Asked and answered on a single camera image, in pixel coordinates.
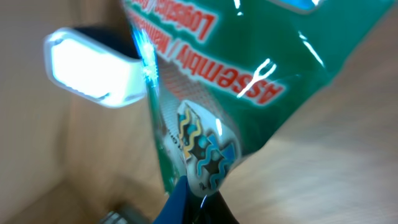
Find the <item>plastic packaging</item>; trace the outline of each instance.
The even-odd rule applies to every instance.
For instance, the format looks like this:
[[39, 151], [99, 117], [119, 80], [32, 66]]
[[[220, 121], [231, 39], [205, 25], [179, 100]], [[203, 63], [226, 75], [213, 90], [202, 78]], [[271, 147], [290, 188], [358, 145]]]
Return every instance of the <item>plastic packaging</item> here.
[[330, 82], [392, 3], [122, 1], [144, 62], [166, 191], [186, 175], [197, 197], [215, 193]]

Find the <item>logo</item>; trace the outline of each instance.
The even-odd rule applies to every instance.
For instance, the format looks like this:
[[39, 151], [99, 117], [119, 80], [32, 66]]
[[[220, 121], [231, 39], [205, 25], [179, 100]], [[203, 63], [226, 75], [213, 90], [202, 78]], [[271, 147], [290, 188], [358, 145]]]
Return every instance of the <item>logo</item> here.
[[185, 102], [182, 112], [177, 114], [178, 137], [187, 165], [188, 181], [194, 182], [195, 189], [202, 192], [215, 192], [239, 157], [236, 138], [226, 126], [219, 127], [224, 131], [219, 135], [217, 127], [207, 124], [215, 125], [216, 118], [192, 102]]

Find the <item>shiny plastic wrapper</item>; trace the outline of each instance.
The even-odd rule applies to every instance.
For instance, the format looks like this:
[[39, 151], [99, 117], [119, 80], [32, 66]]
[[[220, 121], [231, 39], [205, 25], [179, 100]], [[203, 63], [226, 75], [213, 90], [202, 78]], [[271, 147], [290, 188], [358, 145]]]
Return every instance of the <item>shiny plastic wrapper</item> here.
[[165, 190], [215, 193], [339, 72], [391, 0], [125, 0]]

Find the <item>green plastic bag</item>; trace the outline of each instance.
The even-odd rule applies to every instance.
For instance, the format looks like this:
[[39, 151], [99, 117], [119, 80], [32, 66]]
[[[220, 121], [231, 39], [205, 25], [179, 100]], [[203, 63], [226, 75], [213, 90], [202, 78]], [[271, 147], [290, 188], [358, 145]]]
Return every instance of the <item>green plastic bag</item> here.
[[146, 66], [165, 190], [186, 175], [196, 196], [216, 192], [329, 83], [392, 3], [122, 1]]

